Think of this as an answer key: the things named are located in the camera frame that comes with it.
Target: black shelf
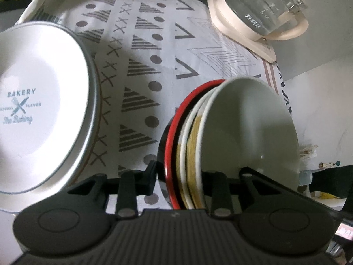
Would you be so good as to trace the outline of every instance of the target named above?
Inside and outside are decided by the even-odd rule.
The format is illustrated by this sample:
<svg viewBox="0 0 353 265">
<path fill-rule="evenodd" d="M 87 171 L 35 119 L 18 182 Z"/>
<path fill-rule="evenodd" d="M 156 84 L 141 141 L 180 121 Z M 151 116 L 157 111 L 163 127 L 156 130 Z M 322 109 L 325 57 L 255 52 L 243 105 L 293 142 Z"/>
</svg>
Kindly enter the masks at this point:
<svg viewBox="0 0 353 265">
<path fill-rule="evenodd" d="M 0 13 L 17 10 L 17 9 L 24 9 L 26 8 L 32 0 L 7 0 L 4 2 L 0 2 Z"/>
</svg>

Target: red rim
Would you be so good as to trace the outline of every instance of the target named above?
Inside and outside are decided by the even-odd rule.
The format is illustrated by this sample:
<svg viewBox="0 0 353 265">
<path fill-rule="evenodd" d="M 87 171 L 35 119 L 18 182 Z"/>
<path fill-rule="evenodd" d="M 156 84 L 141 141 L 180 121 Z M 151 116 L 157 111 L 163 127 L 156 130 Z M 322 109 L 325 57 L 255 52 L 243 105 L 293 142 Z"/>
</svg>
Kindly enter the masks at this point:
<svg viewBox="0 0 353 265">
<path fill-rule="evenodd" d="M 173 184 L 173 173 L 172 173 L 172 152 L 173 152 L 173 144 L 175 139 L 175 133 L 178 129 L 178 125 L 180 123 L 181 117 L 184 114 L 188 105 L 192 102 L 192 100 L 201 92 L 213 88 L 215 86 L 219 86 L 225 80 L 213 80 L 209 81 L 203 85 L 200 85 L 198 88 L 194 89 L 181 103 L 178 110 L 176 111 L 171 126 L 169 128 L 167 142 L 165 144 L 165 155 L 164 155 L 164 165 L 165 165 L 165 183 L 167 185 L 169 198 L 172 203 L 173 209 L 180 209 L 179 201 L 176 197 L 176 193 L 174 190 Z"/>
</svg>

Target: stack of plates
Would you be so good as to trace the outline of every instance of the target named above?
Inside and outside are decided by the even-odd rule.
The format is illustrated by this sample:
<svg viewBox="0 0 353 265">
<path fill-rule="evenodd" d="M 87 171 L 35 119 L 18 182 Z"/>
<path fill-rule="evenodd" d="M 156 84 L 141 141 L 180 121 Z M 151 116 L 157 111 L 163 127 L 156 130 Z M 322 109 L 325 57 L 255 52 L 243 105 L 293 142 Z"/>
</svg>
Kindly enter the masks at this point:
<svg viewBox="0 0 353 265">
<path fill-rule="evenodd" d="M 70 30 L 29 22 L 0 34 L 0 210 L 70 184 L 98 131 L 95 64 Z"/>
<path fill-rule="evenodd" d="M 172 120 L 164 162 L 174 209 L 210 206 L 202 171 L 239 178 L 240 169 L 249 166 L 290 189 L 298 186 L 292 119 L 278 95 L 252 77 L 215 80 L 191 92 Z"/>
</svg>

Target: screw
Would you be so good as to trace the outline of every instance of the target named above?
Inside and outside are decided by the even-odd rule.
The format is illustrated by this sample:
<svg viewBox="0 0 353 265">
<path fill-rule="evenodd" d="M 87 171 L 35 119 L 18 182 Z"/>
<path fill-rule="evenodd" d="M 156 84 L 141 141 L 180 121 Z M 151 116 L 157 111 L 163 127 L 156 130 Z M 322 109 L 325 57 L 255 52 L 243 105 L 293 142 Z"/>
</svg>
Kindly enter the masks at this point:
<svg viewBox="0 0 353 265">
<path fill-rule="evenodd" d="M 214 215 L 217 217 L 228 217 L 231 214 L 231 211 L 228 208 L 217 208 Z"/>
<path fill-rule="evenodd" d="M 121 218 L 133 217 L 135 215 L 135 213 L 136 212 L 134 210 L 132 210 L 131 208 L 123 208 L 118 211 L 118 215 Z"/>
</svg>

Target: kettle handle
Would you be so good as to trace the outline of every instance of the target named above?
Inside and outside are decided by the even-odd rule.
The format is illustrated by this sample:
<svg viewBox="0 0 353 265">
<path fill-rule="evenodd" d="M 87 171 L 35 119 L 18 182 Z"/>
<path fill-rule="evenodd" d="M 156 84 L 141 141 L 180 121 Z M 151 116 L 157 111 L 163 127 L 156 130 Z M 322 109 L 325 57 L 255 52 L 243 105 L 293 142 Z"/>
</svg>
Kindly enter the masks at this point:
<svg viewBox="0 0 353 265">
<path fill-rule="evenodd" d="M 304 14 L 300 11 L 294 14 L 294 18 L 296 19 L 297 24 L 292 29 L 284 32 L 272 32 L 267 36 L 264 36 L 264 38 L 269 40 L 283 41 L 300 36 L 306 31 L 306 29 L 308 29 L 309 22 Z"/>
</svg>

